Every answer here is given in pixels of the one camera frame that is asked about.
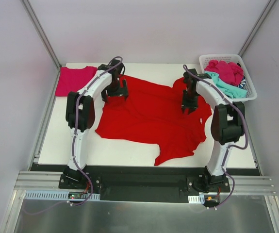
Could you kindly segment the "left aluminium frame post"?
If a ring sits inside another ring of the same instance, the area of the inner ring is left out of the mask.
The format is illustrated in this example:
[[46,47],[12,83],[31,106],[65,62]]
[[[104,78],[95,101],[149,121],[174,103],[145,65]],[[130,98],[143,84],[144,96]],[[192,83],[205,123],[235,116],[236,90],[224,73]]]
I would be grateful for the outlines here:
[[40,20],[38,19],[35,10],[33,9],[33,6],[31,5],[29,0],[20,0],[22,6],[24,7],[28,17],[30,18],[42,44],[44,45],[47,53],[49,54],[49,57],[51,58],[52,62],[54,63],[55,67],[60,70],[62,67],[59,59],[57,58],[57,55],[41,25]]

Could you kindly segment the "red t shirt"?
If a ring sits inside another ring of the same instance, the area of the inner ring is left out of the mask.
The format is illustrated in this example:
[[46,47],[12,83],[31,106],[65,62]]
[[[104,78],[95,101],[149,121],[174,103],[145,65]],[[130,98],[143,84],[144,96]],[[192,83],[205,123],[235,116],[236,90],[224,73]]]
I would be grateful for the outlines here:
[[212,110],[203,97],[198,108],[186,113],[181,109],[186,89],[183,79],[172,87],[124,76],[129,96],[111,97],[95,132],[106,139],[124,139],[138,143],[157,144],[160,153],[154,164],[194,155],[206,140],[205,123]]

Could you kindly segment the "right aluminium frame post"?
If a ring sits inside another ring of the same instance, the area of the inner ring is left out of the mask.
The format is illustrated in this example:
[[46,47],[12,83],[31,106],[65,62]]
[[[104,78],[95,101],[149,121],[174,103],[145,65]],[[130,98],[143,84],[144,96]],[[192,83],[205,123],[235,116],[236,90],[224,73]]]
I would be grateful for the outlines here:
[[243,45],[241,46],[238,55],[243,58],[246,54],[247,50],[249,49],[250,45],[252,44],[253,40],[255,39],[256,35],[264,25],[265,21],[269,17],[272,10],[275,8],[276,4],[279,0],[268,0],[265,4],[264,8],[262,9],[259,17],[255,21],[253,27],[251,28],[247,38],[245,39]]

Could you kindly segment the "striped garment in basket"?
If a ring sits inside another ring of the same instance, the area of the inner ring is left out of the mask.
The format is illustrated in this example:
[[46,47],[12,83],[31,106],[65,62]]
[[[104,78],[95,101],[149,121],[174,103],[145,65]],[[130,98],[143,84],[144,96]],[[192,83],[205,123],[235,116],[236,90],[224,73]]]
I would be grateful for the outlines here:
[[241,82],[237,85],[237,87],[243,89],[245,85],[246,85],[246,77],[244,76]]

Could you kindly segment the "white plastic basket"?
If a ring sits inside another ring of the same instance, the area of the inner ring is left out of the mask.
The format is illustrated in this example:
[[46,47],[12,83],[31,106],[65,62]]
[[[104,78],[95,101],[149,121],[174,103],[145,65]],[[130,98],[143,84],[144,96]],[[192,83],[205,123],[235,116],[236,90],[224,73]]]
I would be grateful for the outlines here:
[[232,99],[232,98],[230,98],[232,101],[234,101],[234,102],[238,102],[238,101],[245,102],[245,101],[248,101],[248,100],[256,99],[256,97],[257,97],[256,90],[255,90],[254,85],[252,83],[252,80],[251,80],[251,78],[249,76],[249,73],[248,73],[248,71],[247,71],[247,69],[246,69],[246,67],[244,65],[244,62],[243,62],[242,58],[239,55],[237,55],[237,54],[208,54],[208,55],[201,55],[199,57],[199,64],[200,64],[202,73],[205,72],[204,69],[206,68],[206,66],[208,65],[208,63],[211,60],[225,61],[226,63],[234,62],[234,63],[236,63],[237,65],[239,65],[243,69],[244,76],[246,77],[246,85],[244,86],[243,89],[247,91],[247,95],[246,95],[245,98],[242,98],[242,99]]

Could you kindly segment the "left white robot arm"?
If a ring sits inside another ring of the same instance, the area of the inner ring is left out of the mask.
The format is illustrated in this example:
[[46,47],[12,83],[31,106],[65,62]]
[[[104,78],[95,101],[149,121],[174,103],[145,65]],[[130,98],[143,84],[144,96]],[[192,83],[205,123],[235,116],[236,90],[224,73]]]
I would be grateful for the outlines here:
[[93,78],[79,91],[70,92],[66,102],[66,121],[71,134],[71,156],[63,172],[71,185],[81,189],[89,180],[83,171],[87,160],[87,143],[90,129],[95,123],[96,97],[107,103],[109,97],[129,96],[126,80],[120,77],[125,72],[123,58],[114,57],[108,64],[101,64]]

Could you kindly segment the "crumpled magenta t shirt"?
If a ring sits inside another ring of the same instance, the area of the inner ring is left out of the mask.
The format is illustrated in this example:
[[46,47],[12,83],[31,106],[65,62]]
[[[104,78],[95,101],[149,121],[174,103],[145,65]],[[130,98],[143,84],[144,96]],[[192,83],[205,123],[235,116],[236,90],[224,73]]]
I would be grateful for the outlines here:
[[223,82],[233,86],[238,86],[244,77],[243,69],[234,62],[211,60],[204,70],[219,74]]

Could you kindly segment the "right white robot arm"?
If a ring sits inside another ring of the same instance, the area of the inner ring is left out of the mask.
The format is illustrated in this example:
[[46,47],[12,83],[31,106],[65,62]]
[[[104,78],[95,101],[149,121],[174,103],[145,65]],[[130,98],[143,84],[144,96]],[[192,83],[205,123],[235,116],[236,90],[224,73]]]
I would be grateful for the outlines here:
[[192,113],[198,109],[198,98],[204,100],[213,109],[211,135],[214,139],[213,151],[204,167],[201,177],[192,182],[192,187],[199,192],[209,193],[221,187],[226,182],[227,162],[232,148],[244,150],[248,146],[248,136],[245,145],[240,147],[236,142],[245,135],[247,130],[245,120],[245,106],[239,102],[232,102],[214,84],[208,74],[194,74],[192,69],[183,65],[185,70],[183,82],[186,89],[182,92],[181,109]]

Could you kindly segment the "aluminium frame post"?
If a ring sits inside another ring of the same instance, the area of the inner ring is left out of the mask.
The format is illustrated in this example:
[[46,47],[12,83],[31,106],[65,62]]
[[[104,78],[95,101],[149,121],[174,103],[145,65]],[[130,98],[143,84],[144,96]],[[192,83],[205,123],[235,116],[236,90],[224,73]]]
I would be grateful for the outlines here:
[[265,4],[264,8],[262,9],[259,17],[255,21],[253,27],[251,28],[247,38],[245,39],[243,45],[241,46],[238,55],[243,58],[246,54],[247,50],[249,49],[250,45],[252,44],[253,40],[255,39],[256,35],[264,25],[265,21],[269,17],[272,10],[275,8],[276,4],[279,0],[268,0]]
[[22,6],[24,7],[28,17],[30,18],[42,44],[44,45],[47,53],[49,54],[49,57],[51,58],[52,62],[54,63],[55,67],[60,70],[62,67],[59,59],[57,58],[57,55],[41,25],[40,20],[38,19],[35,10],[33,9],[33,6],[31,5],[29,0],[20,0]]

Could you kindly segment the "teal t shirt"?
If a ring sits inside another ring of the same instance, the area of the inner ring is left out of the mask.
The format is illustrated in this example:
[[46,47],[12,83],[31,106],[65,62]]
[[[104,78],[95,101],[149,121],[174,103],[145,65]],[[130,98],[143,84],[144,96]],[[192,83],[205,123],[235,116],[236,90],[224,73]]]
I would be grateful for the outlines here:
[[236,86],[225,83],[219,78],[219,74],[216,72],[205,71],[208,74],[215,86],[217,86],[226,96],[232,99],[242,99],[247,95],[247,91]]

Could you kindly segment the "folded magenta t shirt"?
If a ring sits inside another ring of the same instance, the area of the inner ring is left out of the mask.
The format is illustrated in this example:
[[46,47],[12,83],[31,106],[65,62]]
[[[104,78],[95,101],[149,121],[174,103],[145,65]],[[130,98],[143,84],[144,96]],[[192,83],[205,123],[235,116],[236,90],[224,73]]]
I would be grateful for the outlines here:
[[55,96],[67,97],[69,92],[77,92],[82,89],[94,77],[96,71],[97,68],[91,66],[79,69],[62,67]]

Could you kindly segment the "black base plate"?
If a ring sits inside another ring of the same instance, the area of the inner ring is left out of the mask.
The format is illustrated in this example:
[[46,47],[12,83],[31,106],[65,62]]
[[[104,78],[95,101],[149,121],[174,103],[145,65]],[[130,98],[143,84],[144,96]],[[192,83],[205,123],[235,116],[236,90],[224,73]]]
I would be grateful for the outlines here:
[[92,191],[107,201],[187,203],[197,196],[193,183],[201,181],[203,168],[86,166],[87,176],[71,172],[65,165],[36,165],[32,171],[60,172],[59,189]]

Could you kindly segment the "aluminium rail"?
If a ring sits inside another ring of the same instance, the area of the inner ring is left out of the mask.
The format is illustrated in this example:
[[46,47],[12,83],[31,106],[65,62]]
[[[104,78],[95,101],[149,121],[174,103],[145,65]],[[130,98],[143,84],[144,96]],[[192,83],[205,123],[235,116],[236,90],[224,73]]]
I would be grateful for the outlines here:
[[58,190],[62,172],[21,171],[18,174],[14,190]]

